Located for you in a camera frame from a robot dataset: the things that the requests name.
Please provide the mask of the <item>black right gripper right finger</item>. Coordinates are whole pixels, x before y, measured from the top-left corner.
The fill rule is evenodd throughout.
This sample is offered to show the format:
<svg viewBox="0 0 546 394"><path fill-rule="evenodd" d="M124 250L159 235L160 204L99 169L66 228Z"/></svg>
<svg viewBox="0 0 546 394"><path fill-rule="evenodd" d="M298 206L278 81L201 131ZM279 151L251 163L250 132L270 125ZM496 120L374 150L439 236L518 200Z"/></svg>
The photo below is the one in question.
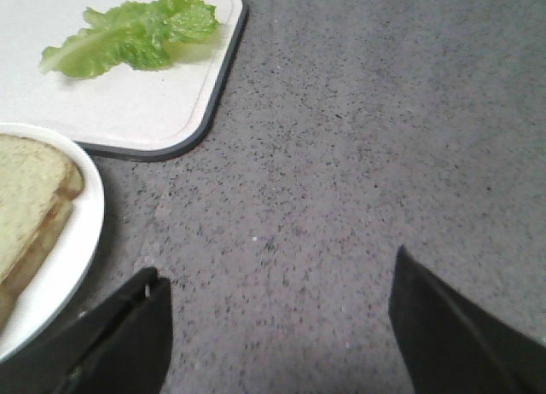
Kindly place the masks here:
<svg viewBox="0 0 546 394"><path fill-rule="evenodd" d="M396 255L388 313L417 393L543 393L545 347Z"/></svg>

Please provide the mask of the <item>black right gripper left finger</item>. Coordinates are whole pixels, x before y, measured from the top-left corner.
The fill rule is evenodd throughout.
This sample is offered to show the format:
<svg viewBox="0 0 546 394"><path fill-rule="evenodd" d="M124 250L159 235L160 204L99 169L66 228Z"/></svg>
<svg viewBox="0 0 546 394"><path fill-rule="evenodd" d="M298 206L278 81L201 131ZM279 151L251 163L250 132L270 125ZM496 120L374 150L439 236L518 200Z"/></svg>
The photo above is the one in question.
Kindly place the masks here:
<svg viewBox="0 0 546 394"><path fill-rule="evenodd" d="M3 393L158 393L173 343L171 283L145 268L72 326L1 364Z"/></svg>

